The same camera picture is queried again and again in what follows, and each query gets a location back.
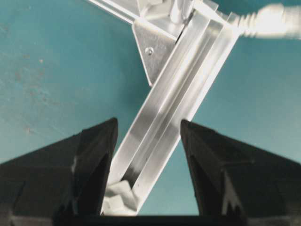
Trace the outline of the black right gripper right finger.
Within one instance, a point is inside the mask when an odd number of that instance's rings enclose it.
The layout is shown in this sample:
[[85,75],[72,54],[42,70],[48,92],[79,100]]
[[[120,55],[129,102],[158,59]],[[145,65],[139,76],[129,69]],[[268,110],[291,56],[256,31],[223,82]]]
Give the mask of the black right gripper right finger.
[[240,226],[301,223],[301,165],[217,131],[182,120],[199,214]]

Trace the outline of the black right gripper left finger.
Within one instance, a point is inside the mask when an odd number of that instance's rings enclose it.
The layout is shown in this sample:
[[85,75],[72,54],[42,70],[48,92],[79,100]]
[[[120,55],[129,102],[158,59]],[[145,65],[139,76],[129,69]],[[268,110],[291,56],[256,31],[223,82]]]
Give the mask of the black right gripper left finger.
[[76,215],[100,213],[118,120],[80,133],[0,165],[3,226],[68,226]]

